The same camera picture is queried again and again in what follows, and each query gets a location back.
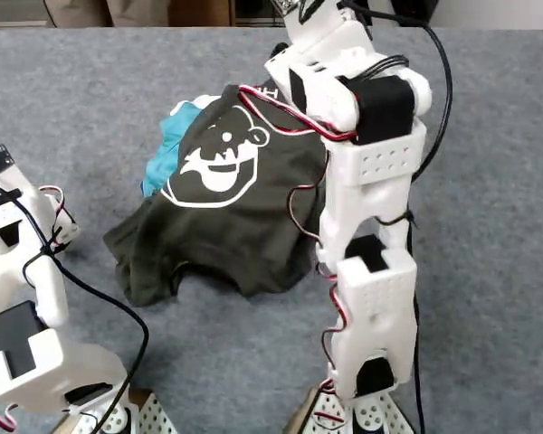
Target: black wire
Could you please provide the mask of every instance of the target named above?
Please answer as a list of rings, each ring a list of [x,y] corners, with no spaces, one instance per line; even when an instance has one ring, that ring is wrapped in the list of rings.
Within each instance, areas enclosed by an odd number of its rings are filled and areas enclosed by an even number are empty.
[[[300,0],[300,9],[298,10],[298,20],[300,21],[300,24],[305,24],[316,13],[316,11],[318,11],[319,7],[322,6],[324,0],[314,0],[314,2],[308,6],[304,12],[307,2],[307,0]]]
[[[56,23],[54,22],[54,18],[52,18],[51,10],[48,8],[48,5],[46,4],[46,0],[43,0],[44,9],[46,9],[46,13],[48,14],[48,18],[51,20],[52,27],[58,27]]]
[[[413,225],[408,226],[408,235],[406,238],[406,250],[413,256]],[[418,423],[420,425],[420,434],[426,433],[426,425],[424,423],[423,410],[423,394],[420,382],[420,307],[418,306],[418,298],[414,292],[414,317],[416,318],[416,341],[414,344],[414,394],[416,395],[416,411],[418,412]]]
[[[370,68],[360,73],[355,79],[359,80],[370,80],[373,79],[376,75],[384,72],[385,70],[395,67],[395,66],[409,66],[410,62],[402,54],[394,54],[388,56],[381,61],[376,62]]]
[[[82,416],[89,416],[90,418],[93,418],[95,423],[99,425],[99,418],[97,418],[94,414],[87,413],[86,411],[81,411],[79,414]]]
[[[116,407],[116,405],[119,403],[123,393],[129,387],[130,381],[132,380],[133,376],[135,375],[135,372],[137,371],[138,367],[140,366],[140,363],[143,359],[143,356],[145,355],[145,351],[147,350],[148,345],[148,338],[149,338],[149,332],[147,324],[145,324],[145,321],[141,319],[137,313],[132,310],[130,307],[124,305],[120,301],[116,300],[113,297],[108,296],[107,294],[98,291],[97,289],[93,288],[89,284],[83,282],[79,278],[77,278],[74,274],[72,274],[69,270],[67,270],[61,262],[54,256],[54,253],[52,252],[50,248],[50,242],[46,240],[46,237],[44,236],[44,233],[41,231],[40,227],[38,226],[38,223],[36,222],[35,218],[30,214],[30,212],[22,205],[18,200],[10,193],[8,193],[5,189],[0,187],[0,194],[3,194],[9,201],[11,201],[16,207],[24,214],[24,216],[28,219],[28,222],[33,227],[34,231],[36,232],[36,235],[40,239],[43,247],[41,248],[41,251],[39,254],[36,255],[36,257],[32,258],[31,261],[37,260],[42,255],[49,256],[56,267],[59,269],[59,271],[63,274],[64,277],[66,277],[68,280],[70,280],[72,283],[77,285],[78,287],[84,289],[88,293],[92,294],[93,296],[96,296],[98,298],[101,298],[102,300],[112,304],[115,307],[118,307],[120,310],[125,312],[127,315],[129,315],[131,318],[133,318],[137,324],[141,327],[141,330],[143,331],[143,341],[141,342],[141,345],[139,347],[137,357],[135,358],[135,362],[131,365],[131,368],[129,372],[127,373],[127,377],[121,384],[119,391],[117,392],[117,395],[115,396],[115,399],[112,401],[111,405],[107,409],[106,413],[103,415],[102,419],[99,423],[97,423],[97,426],[94,428],[91,434],[94,434],[96,432],[99,432],[104,425],[104,423],[109,418],[110,414]]]
[[[145,355],[145,351],[147,350],[148,338],[149,338],[148,327],[147,327],[147,324],[145,324],[145,321],[143,321],[143,319],[139,315],[137,315],[137,313],[134,310],[132,310],[130,307],[125,306],[124,304],[122,304],[121,302],[116,300],[115,298],[110,297],[107,294],[98,291],[97,289],[93,288],[92,286],[88,285],[87,283],[84,283],[82,280],[80,280],[74,274],[72,274],[69,270],[67,270],[61,264],[61,262],[58,261],[56,258],[52,258],[52,260],[54,260],[54,262],[56,263],[56,266],[61,271],[61,273],[64,275],[64,277],[66,277],[68,280],[70,280],[72,283],[74,283],[78,287],[80,287],[80,288],[84,289],[85,291],[89,292],[93,296],[101,298],[101,299],[105,300],[106,302],[111,303],[113,306],[118,307],[120,310],[122,310],[123,312],[128,314],[131,318],[133,318],[137,322],[137,324],[141,327],[141,330],[143,331],[143,342],[141,343],[141,346],[139,347],[137,357],[135,358],[135,361],[133,362],[129,372],[127,373],[127,378],[125,378],[125,381],[120,386],[119,391],[117,392],[117,396],[115,397],[115,399],[113,400],[113,402],[111,403],[109,408],[107,409],[107,412],[102,416],[102,419],[100,420],[100,422],[97,424],[95,429],[92,431],[91,434],[94,434],[96,432],[99,432],[99,430],[102,428],[104,423],[107,421],[110,414],[114,410],[115,406],[119,403],[120,398],[122,397],[123,393],[125,392],[127,387],[129,387],[130,381],[132,380],[133,376],[135,375],[135,372],[137,371],[138,367],[140,366],[141,361],[143,360],[143,356]]]
[[[40,239],[40,243],[43,246],[48,246],[48,240],[46,240],[46,237],[44,236],[44,233],[41,231],[40,227],[38,226],[38,223],[34,219],[34,217],[30,214],[30,212],[26,209],[24,205],[22,205],[20,202],[18,202],[18,199],[14,197],[13,194],[7,192],[4,188],[0,187],[0,194],[3,195],[6,199],[8,199],[10,202],[12,202],[14,205],[16,205],[16,208],[18,208],[22,214],[24,214],[24,217],[28,219],[28,222],[33,227],[34,231],[36,232],[36,235]]]
[[[372,18],[381,18],[384,20],[395,21],[403,25],[422,27],[432,39],[436,50],[441,56],[441,61],[443,62],[444,69],[444,78],[446,80],[446,100],[444,102],[443,116],[441,118],[441,124],[439,126],[439,130],[436,134],[436,138],[434,139],[431,150],[429,151],[424,161],[421,163],[418,170],[416,170],[416,172],[414,172],[413,174],[412,182],[415,182],[420,177],[420,175],[423,174],[423,172],[426,170],[429,164],[431,164],[434,157],[436,156],[441,146],[441,142],[443,141],[444,133],[446,132],[446,128],[448,126],[449,117],[451,116],[451,109],[453,107],[453,73],[451,72],[451,64],[449,63],[448,57],[446,56],[446,51],[444,50],[443,43],[440,41],[434,30],[425,21],[417,20],[415,18],[409,18],[406,16],[385,14],[383,12],[373,11],[371,9],[366,9],[365,7],[357,5],[350,0],[341,0],[340,3],[343,4],[345,7],[349,7],[356,12],[360,12],[361,14],[365,14]]]
[[[62,412],[63,413],[70,413],[71,411],[65,409]],[[89,416],[90,418],[93,418],[95,420],[95,423],[99,423],[99,418],[97,418],[94,414],[87,413],[86,411],[81,411],[79,414],[81,414],[82,416]]]

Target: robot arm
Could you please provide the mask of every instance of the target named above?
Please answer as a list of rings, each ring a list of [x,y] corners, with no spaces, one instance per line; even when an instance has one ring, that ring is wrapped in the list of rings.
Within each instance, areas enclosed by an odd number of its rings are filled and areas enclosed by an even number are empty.
[[[66,210],[59,208],[55,197],[30,184],[4,146],[0,146],[0,187],[28,209],[43,233],[57,231],[57,242],[70,242],[79,234],[78,226]],[[52,259],[35,257],[41,247],[22,212],[0,195],[0,312],[30,283],[36,292],[38,316],[47,326],[57,327],[68,319],[66,294],[62,275]]]

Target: teal cloth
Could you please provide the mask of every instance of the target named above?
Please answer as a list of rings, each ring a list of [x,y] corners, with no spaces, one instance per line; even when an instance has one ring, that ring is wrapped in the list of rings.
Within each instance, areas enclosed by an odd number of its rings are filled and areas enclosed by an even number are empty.
[[[158,191],[176,170],[179,163],[179,143],[201,109],[192,102],[184,102],[172,116],[160,122],[163,143],[147,163],[141,190],[145,197]]]

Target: wiring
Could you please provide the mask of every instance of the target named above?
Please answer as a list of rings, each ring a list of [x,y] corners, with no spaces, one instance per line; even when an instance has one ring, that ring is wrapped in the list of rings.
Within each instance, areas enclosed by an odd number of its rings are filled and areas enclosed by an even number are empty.
[[[43,193],[55,192],[58,194],[58,197],[55,197],[55,200],[58,203],[58,207],[56,208],[56,212],[54,213],[54,223],[52,224],[52,231],[51,231],[51,234],[52,234],[51,243],[57,246],[57,250],[55,251],[55,253],[58,253],[59,251],[64,250],[64,248],[66,247],[62,245],[61,243],[59,243],[58,240],[56,239],[58,234],[61,232],[62,228],[59,228],[58,232],[55,234],[56,232],[55,228],[56,228],[56,223],[58,222],[58,217],[61,215],[61,212],[63,211],[66,212],[66,208],[64,208],[64,205],[65,205],[64,191],[61,187],[57,185],[43,185],[41,187],[38,187],[38,191],[43,192]]]
[[[321,262],[318,262],[316,264],[316,272],[318,274],[320,274],[323,278],[325,278],[326,280],[329,280],[330,282],[337,281],[338,280],[338,275],[330,274],[329,270],[328,271],[324,270],[325,268],[326,268],[326,265],[321,263]]]
[[[385,57],[381,61],[377,61],[374,65],[360,73],[354,79],[371,80],[375,78],[376,75],[381,74],[390,68],[394,68],[395,66],[408,67],[409,65],[410,61],[403,54],[394,54],[392,56]]]
[[[293,207],[292,207],[292,203],[293,203],[293,196],[295,195],[296,192],[298,191],[301,191],[301,190],[315,190],[315,191],[318,191],[318,188],[319,188],[319,185],[321,184],[321,182],[323,181],[324,177],[326,176],[326,172],[328,171],[328,165],[329,165],[329,152],[326,151],[326,163],[324,164],[324,169],[322,170],[322,173],[320,175],[320,177],[318,178],[318,181],[316,181],[314,184],[301,184],[301,185],[296,185],[295,187],[293,187],[290,192],[288,193],[288,197],[287,197],[287,203],[286,203],[286,208],[288,209],[288,215],[290,216],[290,219],[291,221],[293,222],[293,224],[296,225],[296,227],[298,228],[298,230],[305,236],[307,237],[310,237],[312,238],[313,240],[315,240],[319,245],[320,247],[323,247],[322,245],[322,240],[320,239],[319,235],[317,233],[313,233],[313,232],[310,232],[310,231],[307,231],[302,225],[300,222],[298,222],[298,219],[296,218],[295,214],[293,213]]]
[[[52,27],[55,27],[55,28],[58,27],[58,25],[56,25],[56,23],[54,22],[54,18],[52,18],[52,13],[51,13],[50,8],[46,4],[46,0],[43,0],[43,4],[44,4],[44,9],[46,10],[46,14],[48,15],[48,18],[52,24]]]
[[[371,18],[381,18],[384,20],[395,21],[402,25],[411,25],[423,28],[424,31],[427,32],[430,36],[431,40],[434,43],[434,46],[436,47],[436,50],[441,57],[444,69],[444,79],[446,81],[446,99],[444,102],[443,116],[441,118],[441,123],[430,151],[424,158],[424,161],[421,163],[420,167],[413,174],[412,182],[414,183],[423,174],[426,168],[432,163],[434,157],[438,153],[438,150],[441,147],[441,143],[443,142],[444,133],[446,132],[446,128],[448,127],[449,117],[451,116],[451,110],[453,108],[453,73],[451,72],[451,64],[449,63],[446,51],[444,50],[443,43],[438,38],[438,35],[434,32],[434,30],[425,21],[395,14],[386,14],[384,12],[373,11],[371,9],[367,9],[363,6],[357,5],[351,0],[341,0],[341,4]]]
[[[55,192],[58,195],[60,195],[58,198],[56,198],[56,202],[58,202],[58,208],[56,210],[56,215],[58,217],[58,214],[60,211],[64,209],[64,191],[61,187],[57,185],[42,185],[38,187],[39,192]]]
[[[42,255],[45,255],[45,256],[48,256],[49,258],[51,258],[51,260],[54,262],[54,264],[56,265],[58,270],[63,274],[64,277],[66,277],[69,281],[71,281],[72,283],[74,283],[78,287],[80,287],[80,288],[84,289],[85,291],[87,291],[88,293],[92,294],[93,296],[98,297],[98,298],[112,304],[113,306],[119,308],[123,312],[125,312],[133,320],[135,320],[135,322],[140,326],[141,331],[143,332],[143,340],[142,340],[141,345],[140,345],[140,347],[138,349],[138,353],[137,353],[137,356],[135,357],[135,361],[131,365],[125,380],[120,385],[119,390],[117,392],[117,395],[115,396],[115,398],[113,399],[113,401],[110,404],[109,408],[107,409],[105,414],[102,416],[99,423],[97,423],[97,426],[94,428],[94,430],[92,431],[91,434],[99,432],[101,430],[102,426],[105,424],[105,422],[109,418],[109,416],[112,413],[112,411],[114,410],[114,408],[119,403],[119,401],[120,401],[122,395],[124,394],[125,390],[129,387],[129,384],[130,384],[133,376],[135,375],[135,372],[139,368],[140,363],[141,363],[141,361],[143,359],[143,356],[145,355],[145,352],[146,352],[147,346],[148,346],[148,339],[149,339],[149,331],[148,331],[147,324],[145,324],[145,321],[143,321],[143,319],[139,315],[137,315],[137,313],[133,309],[131,309],[130,307],[124,305],[123,303],[121,303],[117,299],[115,299],[115,298],[113,298],[111,296],[108,296],[107,294],[105,294],[103,292],[98,291],[97,289],[93,288],[91,285],[89,285],[89,284],[83,282],[82,280],[80,280],[78,277],[76,277],[74,274],[72,274],[69,270],[67,270],[61,264],[61,262],[54,256],[54,252],[51,250],[51,247],[50,247],[51,242],[46,239],[46,236],[41,231],[41,229],[38,226],[38,223],[36,222],[35,218],[26,209],[26,207],[24,205],[22,205],[13,195],[8,193],[2,187],[0,187],[0,194],[3,195],[5,198],[7,198],[10,202],[12,202],[22,212],[22,214],[24,214],[24,216],[26,217],[26,219],[28,219],[28,222],[33,227],[34,231],[36,232],[36,236],[40,239],[41,244],[43,245],[40,252],[39,252],[40,254],[38,255],[38,258],[40,258],[40,256],[42,256]]]
[[[324,0],[313,0],[313,3],[306,8],[307,0],[300,0],[300,8],[298,9],[298,21],[300,24],[305,24],[322,6]]]
[[[0,416],[0,428],[7,432],[15,432],[18,424],[10,411],[17,408],[18,404],[10,404],[4,411],[4,417]]]
[[[322,332],[322,350],[324,350],[324,354],[326,355],[326,358],[329,361],[330,366],[332,369],[336,369],[336,365],[334,364],[334,359],[332,359],[332,355],[328,351],[328,347],[326,346],[326,336],[331,335],[334,333],[340,333],[343,332],[346,327],[348,327],[348,317],[346,315],[346,311],[344,310],[344,307],[342,305],[342,302],[340,301],[338,294],[336,293],[336,290],[338,289],[338,284],[333,284],[332,287],[329,289],[329,297],[332,300],[332,303],[336,307],[336,310],[338,311],[338,314],[340,315],[340,319],[342,320],[342,324],[340,326],[335,327],[329,327],[326,330]]]
[[[286,113],[292,115],[297,120],[303,122],[305,125],[308,126],[306,129],[296,129],[296,130],[289,130],[281,127],[274,126],[262,113],[260,110],[255,107],[255,104],[251,102],[244,94],[250,94],[253,95],[257,99],[261,99],[262,101],[268,102],[272,104],[273,106],[277,107],[278,109],[281,109],[282,111],[285,111]],[[322,125],[317,120],[311,118],[308,115],[305,115],[298,111],[297,109],[293,108],[292,106],[285,104],[281,101],[278,101],[277,99],[274,99],[272,97],[269,97],[265,95],[264,93],[260,92],[256,88],[252,86],[248,86],[246,84],[242,84],[239,86],[239,98],[242,101],[242,103],[251,110],[258,118],[263,120],[266,124],[271,126],[276,132],[279,132],[280,134],[284,135],[290,135],[290,134],[308,134],[311,132],[311,130],[316,131],[321,136],[327,138],[328,140],[331,140],[333,142],[343,142],[345,140],[349,140],[350,138],[356,137],[357,133],[356,131],[348,131],[348,132],[335,132],[330,130],[330,125]]]

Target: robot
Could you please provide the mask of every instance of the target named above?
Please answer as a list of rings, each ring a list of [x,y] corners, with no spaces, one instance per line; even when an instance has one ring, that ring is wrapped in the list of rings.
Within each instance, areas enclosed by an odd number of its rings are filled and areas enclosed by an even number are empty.
[[[363,17],[340,0],[275,0],[292,45],[265,67],[291,106],[340,132],[329,152],[317,257],[338,283],[328,378],[300,433],[410,433],[389,396],[414,360],[416,264],[408,195],[432,105],[428,81],[375,52]],[[377,65],[392,65],[378,69]],[[371,221],[374,234],[353,237]]]
[[[406,242],[408,195],[426,137],[419,117],[431,107],[432,92],[404,56],[374,50],[349,1],[272,1],[292,45],[267,61],[267,71],[292,113],[343,132],[322,137],[329,164],[316,246],[319,263],[337,282],[330,296],[339,318],[322,336],[327,379],[299,432],[409,434],[389,393],[409,381],[413,368],[416,264]],[[0,188],[7,192],[0,194],[0,402],[73,415],[112,411],[101,432],[138,433],[138,409],[120,387],[127,377],[120,359],[57,331],[69,315],[61,270],[53,256],[38,254],[43,243],[13,203],[52,235],[56,252],[80,232],[62,197],[28,182],[3,146]],[[354,238],[368,221],[374,233]],[[35,288],[36,304],[9,307],[26,285]]]

